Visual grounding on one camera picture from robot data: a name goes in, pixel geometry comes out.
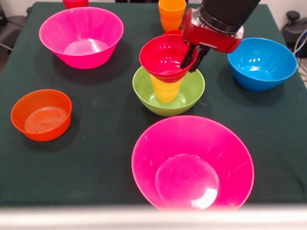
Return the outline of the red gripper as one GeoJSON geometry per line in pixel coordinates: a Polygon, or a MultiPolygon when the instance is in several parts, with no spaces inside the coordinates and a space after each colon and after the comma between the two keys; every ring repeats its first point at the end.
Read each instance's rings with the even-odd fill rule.
{"type": "Polygon", "coordinates": [[[223,34],[203,23],[197,9],[189,8],[182,21],[181,34],[189,47],[180,68],[190,67],[189,72],[195,72],[210,48],[222,53],[235,51],[243,39],[244,27],[241,26],[235,34],[223,34]]]}

